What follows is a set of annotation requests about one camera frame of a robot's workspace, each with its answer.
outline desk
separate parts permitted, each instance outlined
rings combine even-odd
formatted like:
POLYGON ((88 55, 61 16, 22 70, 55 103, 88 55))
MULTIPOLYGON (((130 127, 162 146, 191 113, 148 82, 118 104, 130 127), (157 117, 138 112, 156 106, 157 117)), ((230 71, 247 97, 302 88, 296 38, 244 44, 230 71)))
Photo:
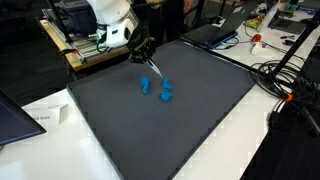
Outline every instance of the desk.
MULTIPOLYGON (((53 29, 52 25, 47 20, 40 20, 39 24, 42 27, 42 29, 50 36, 50 38, 57 45, 60 51, 70 48, 68 44, 65 43, 62 38, 60 38, 58 33, 53 29)), ((77 71, 89 68, 91 66, 94 66, 98 63, 110 60, 122 54, 126 54, 128 52, 129 50, 127 48, 121 48, 115 51, 111 51, 109 54, 106 54, 98 59, 95 59, 93 61, 87 61, 85 63, 81 63, 81 61, 77 56, 75 56, 72 53, 69 53, 65 55, 65 60, 66 60, 66 63, 70 66, 68 67, 70 68, 69 70, 77 72, 77 71)))
MULTIPOLYGON (((268 114, 277 102, 277 98, 254 86, 198 148, 175 179, 239 179, 268 132, 268 114)), ((42 124, 48 130, 47 134, 4 147, 0 152, 1 178, 119 179, 67 90, 28 106, 64 103, 68 104, 69 116, 59 126, 42 124)))
MULTIPOLYGON (((312 17, 302 11, 297 11, 295 13, 295 15, 296 16, 294 18, 291 18, 292 20, 295 20, 295 21, 299 21, 301 19, 312 17)), ((246 30, 247 30, 247 33, 251 36, 258 33, 255 29, 252 29, 249 27, 247 27, 246 30)), ((241 25, 237 31, 240 36, 240 42, 251 40, 251 38, 248 37, 245 33, 245 26, 244 25, 241 25)), ((281 48, 281 49, 284 49, 287 51, 290 49, 289 46, 282 44, 282 42, 284 40, 280 39, 280 36, 288 36, 288 35, 293 35, 293 34, 286 33, 286 32, 279 31, 279 30, 275 30, 275 29, 270 29, 270 28, 266 28, 260 34, 262 36, 262 41, 265 41, 266 43, 268 43, 270 45, 273 45, 275 47, 278 47, 278 48, 281 48)), ((295 53, 295 55, 300 56, 304 59, 307 59, 313 46, 317 42, 319 36, 320 36, 320 26, 310 34, 308 39, 301 45, 301 47, 295 53)), ((271 58, 264 58, 264 57, 260 57, 260 56, 251 55, 252 48, 253 48, 253 45, 251 43, 240 43, 240 44, 238 44, 228 50, 219 50, 219 51, 215 51, 215 52, 217 52, 218 54, 223 55, 225 57, 231 58, 235 61, 238 61, 239 63, 247 65, 247 66, 252 66, 255 63, 265 63, 265 62, 271 60, 271 58)), ((284 53, 278 52, 276 50, 273 50, 273 51, 275 53, 277 53, 277 55, 279 57, 279 59, 273 59, 273 60, 281 60, 282 57, 284 56, 284 53)), ((296 64, 299 67, 301 67, 303 65, 303 61, 297 57, 292 57, 289 62, 296 64)))

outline metal frame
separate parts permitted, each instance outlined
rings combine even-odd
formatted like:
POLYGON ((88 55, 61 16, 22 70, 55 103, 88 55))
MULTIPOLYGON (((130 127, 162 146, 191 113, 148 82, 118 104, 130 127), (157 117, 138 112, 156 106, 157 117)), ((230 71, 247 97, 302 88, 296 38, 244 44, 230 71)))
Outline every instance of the metal frame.
POLYGON ((59 25, 59 29, 63 32, 63 35, 66 39, 66 43, 71 43, 72 42, 72 39, 70 38, 69 34, 67 33, 67 30, 66 30, 66 27, 64 26, 60 16, 59 16, 59 12, 58 12, 58 9, 56 8, 56 6, 54 5, 53 1, 52 0, 47 0, 50 8, 52 9, 52 11, 54 12, 56 18, 57 18, 57 23, 59 25))

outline blue toy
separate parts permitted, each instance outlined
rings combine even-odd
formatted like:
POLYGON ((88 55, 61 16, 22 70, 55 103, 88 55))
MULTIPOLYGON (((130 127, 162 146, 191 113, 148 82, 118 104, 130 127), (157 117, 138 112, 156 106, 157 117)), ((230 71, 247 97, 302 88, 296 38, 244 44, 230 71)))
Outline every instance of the blue toy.
POLYGON ((161 92, 161 99, 162 101, 164 102, 167 102, 169 101, 169 99, 171 99, 172 97, 172 94, 168 92, 168 90, 164 89, 162 92, 161 92))
POLYGON ((140 80, 140 86, 142 88, 142 93, 143 94, 148 94, 148 89, 149 89, 149 78, 141 78, 140 80))
POLYGON ((169 78, 164 78, 162 83, 162 89, 172 90, 172 86, 169 84, 169 78))

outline computer monitor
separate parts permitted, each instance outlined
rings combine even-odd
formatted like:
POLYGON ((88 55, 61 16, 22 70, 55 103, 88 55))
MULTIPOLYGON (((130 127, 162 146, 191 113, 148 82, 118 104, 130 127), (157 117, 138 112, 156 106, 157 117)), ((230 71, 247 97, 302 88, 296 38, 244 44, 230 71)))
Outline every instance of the computer monitor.
POLYGON ((6 144, 45 132, 42 126, 0 90, 0 149, 6 144))

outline black pole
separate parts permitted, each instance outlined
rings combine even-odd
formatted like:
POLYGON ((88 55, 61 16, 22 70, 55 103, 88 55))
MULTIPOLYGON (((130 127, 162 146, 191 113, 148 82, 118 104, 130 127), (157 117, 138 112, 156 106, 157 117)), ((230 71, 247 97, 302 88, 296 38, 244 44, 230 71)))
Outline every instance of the black pole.
POLYGON ((59 25, 59 28, 60 30, 62 31, 62 33, 64 34, 64 37, 66 38, 66 43, 71 43, 72 42, 72 39, 70 38, 67 30, 66 30, 66 27, 64 26, 61 18, 60 18, 60 15, 59 15, 59 12, 56 8, 56 6, 54 5, 54 3, 52 2, 52 0, 47 0, 50 8, 52 9, 52 11, 54 12, 56 18, 57 18, 57 23, 59 25))
POLYGON ((223 0, 221 4, 219 15, 216 18, 216 24, 220 24, 220 20, 221 20, 220 18, 222 17, 222 13, 223 13, 224 7, 226 6, 226 2, 227 0, 223 0))
POLYGON ((203 9, 203 4, 204 4, 204 0, 199 0, 198 5, 197 5, 196 15, 192 21, 193 28, 198 27, 198 25, 199 25, 199 21, 200 21, 202 9, 203 9))
POLYGON ((305 30, 302 32, 297 41, 292 45, 289 51, 284 55, 278 66, 273 70, 273 74, 277 75, 281 69, 288 63, 294 53, 300 48, 302 43, 308 38, 314 29, 320 24, 320 11, 318 11, 312 18, 311 22, 307 24, 305 30))

